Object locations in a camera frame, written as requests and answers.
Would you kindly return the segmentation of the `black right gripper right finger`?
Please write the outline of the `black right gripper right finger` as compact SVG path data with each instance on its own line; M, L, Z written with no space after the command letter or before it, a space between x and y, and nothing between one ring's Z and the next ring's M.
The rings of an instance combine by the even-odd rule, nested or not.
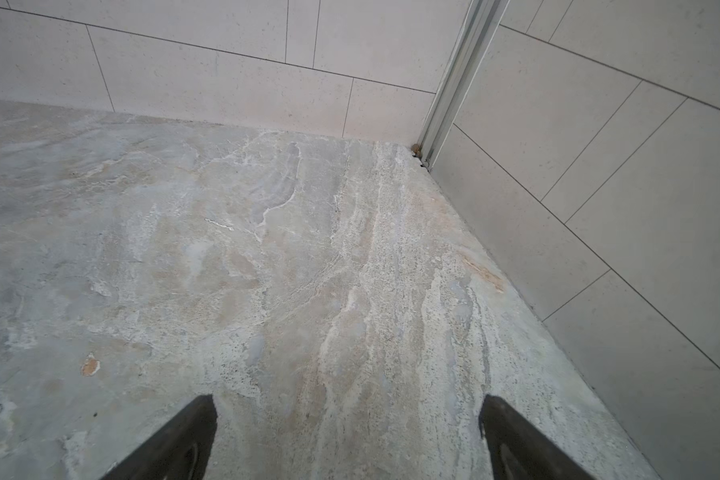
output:
M593 479L499 396L485 396L478 422L494 479Z

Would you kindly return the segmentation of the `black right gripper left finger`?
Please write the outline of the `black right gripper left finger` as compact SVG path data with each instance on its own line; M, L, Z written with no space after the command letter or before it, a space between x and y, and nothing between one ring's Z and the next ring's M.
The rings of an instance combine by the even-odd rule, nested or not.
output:
M103 479L203 479L217 426L213 397L197 396Z

